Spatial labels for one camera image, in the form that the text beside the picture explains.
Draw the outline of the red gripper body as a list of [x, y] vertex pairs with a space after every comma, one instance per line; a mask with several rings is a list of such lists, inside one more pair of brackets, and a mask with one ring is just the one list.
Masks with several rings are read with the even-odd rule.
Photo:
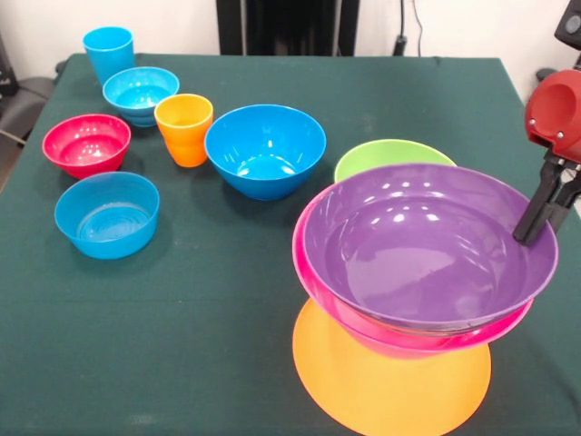
[[531, 142], [580, 163], [579, 70], [550, 74], [539, 84], [525, 107], [525, 128]]

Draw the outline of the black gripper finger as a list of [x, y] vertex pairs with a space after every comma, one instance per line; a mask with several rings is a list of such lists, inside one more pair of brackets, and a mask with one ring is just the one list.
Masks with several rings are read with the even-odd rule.
[[549, 176], [547, 220], [552, 227], [560, 227], [580, 194], [580, 172], [550, 170], [547, 175]]
[[561, 173], [566, 161], [555, 154], [545, 154], [540, 169], [539, 185], [513, 232], [514, 239], [525, 246], [531, 245], [540, 234], [551, 213], [551, 203], [561, 186]]

